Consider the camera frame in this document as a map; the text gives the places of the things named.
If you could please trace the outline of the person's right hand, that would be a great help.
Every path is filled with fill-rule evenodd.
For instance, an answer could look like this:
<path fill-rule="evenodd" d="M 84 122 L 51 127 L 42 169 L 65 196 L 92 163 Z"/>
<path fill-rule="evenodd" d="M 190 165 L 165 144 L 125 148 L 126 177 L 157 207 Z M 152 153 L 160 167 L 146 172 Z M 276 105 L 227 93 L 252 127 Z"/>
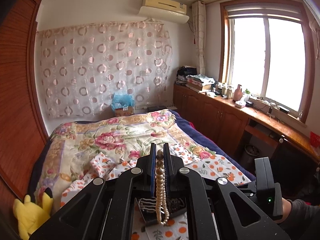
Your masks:
<path fill-rule="evenodd" d="M 277 224 L 282 223 L 283 221 L 285 221 L 287 219 L 287 217 L 289 216 L 289 214 L 291 212 L 292 204 L 287 199 L 282 198 L 282 207 L 283 207 L 283 216 L 281 219 L 275 220 L 275 222 Z"/>

